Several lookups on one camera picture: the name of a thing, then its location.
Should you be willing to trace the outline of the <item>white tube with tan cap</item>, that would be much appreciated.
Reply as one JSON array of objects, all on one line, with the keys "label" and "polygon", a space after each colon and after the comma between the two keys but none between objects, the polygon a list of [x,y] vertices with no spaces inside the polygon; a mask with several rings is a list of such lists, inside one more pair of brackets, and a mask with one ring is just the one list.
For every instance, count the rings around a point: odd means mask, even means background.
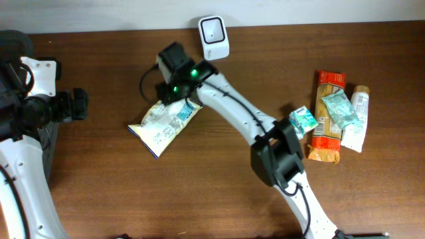
[{"label": "white tube with tan cap", "polygon": [[351,104],[361,124],[350,124],[343,130],[341,145],[358,153],[362,151],[367,132],[369,93],[368,86],[355,87],[351,96]]}]

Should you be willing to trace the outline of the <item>cream snack bag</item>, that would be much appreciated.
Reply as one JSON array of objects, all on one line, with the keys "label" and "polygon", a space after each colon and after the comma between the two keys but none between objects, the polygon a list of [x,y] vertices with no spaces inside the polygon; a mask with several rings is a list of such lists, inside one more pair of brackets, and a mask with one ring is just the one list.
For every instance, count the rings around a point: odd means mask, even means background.
[{"label": "cream snack bag", "polygon": [[158,101],[147,111],[141,123],[127,128],[158,159],[201,108],[191,100],[179,100],[168,106]]}]

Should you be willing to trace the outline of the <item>orange spaghetti packet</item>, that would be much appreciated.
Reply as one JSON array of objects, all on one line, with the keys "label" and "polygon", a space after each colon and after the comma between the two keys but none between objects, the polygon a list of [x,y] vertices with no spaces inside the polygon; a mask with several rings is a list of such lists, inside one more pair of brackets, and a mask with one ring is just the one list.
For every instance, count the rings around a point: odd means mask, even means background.
[{"label": "orange spaghetti packet", "polygon": [[322,100],[346,86],[346,74],[317,71],[317,92],[314,117],[318,126],[313,130],[308,159],[326,163],[340,161],[342,129],[331,118],[327,106]]}]

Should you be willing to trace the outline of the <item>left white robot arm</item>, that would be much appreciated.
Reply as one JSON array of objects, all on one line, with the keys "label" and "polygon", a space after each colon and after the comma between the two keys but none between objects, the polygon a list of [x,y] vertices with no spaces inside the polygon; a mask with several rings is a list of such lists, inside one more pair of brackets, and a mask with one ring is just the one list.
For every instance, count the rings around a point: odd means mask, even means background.
[{"label": "left white robot arm", "polygon": [[50,123],[88,116],[81,88],[56,91],[61,63],[55,58],[20,56],[1,61],[1,209],[10,238],[67,238],[43,167],[39,131]]}]

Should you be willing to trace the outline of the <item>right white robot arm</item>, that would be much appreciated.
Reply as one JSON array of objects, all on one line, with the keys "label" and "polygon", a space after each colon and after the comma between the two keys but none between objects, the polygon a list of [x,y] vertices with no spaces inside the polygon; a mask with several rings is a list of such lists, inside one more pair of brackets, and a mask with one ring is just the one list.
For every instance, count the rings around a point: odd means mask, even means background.
[{"label": "right white robot arm", "polygon": [[202,105],[212,108],[242,135],[250,146],[252,170],[283,196],[303,230],[303,238],[344,237],[309,185],[303,151],[288,119],[278,121],[260,111],[210,62],[195,62],[177,42],[157,55],[156,65],[164,77],[155,87],[163,104],[195,94]]}]

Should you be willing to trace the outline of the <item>small teal tissue pack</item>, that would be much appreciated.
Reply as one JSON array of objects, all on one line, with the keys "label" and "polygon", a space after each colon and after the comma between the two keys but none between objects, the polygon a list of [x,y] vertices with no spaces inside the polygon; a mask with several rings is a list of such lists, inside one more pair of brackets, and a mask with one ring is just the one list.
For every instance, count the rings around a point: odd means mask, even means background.
[{"label": "small teal tissue pack", "polygon": [[297,127],[304,135],[318,126],[318,122],[306,106],[292,111],[289,117],[294,128]]},{"label": "small teal tissue pack", "polygon": [[297,128],[297,127],[295,127],[294,128],[294,130],[295,130],[295,132],[296,132],[296,136],[297,136],[297,138],[299,139],[299,140],[301,140],[301,139],[303,139],[303,137],[304,137],[304,134]]}]

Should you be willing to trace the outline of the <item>teal wipes packet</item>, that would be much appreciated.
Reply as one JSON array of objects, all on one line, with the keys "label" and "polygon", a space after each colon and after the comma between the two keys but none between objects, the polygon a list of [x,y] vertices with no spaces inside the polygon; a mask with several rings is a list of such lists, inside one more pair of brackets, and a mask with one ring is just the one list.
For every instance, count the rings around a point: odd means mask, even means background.
[{"label": "teal wipes packet", "polygon": [[348,97],[343,90],[338,90],[333,94],[321,98],[325,104],[331,119],[340,127],[345,129],[349,125],[353,125],[359,129],[363,125]]}]

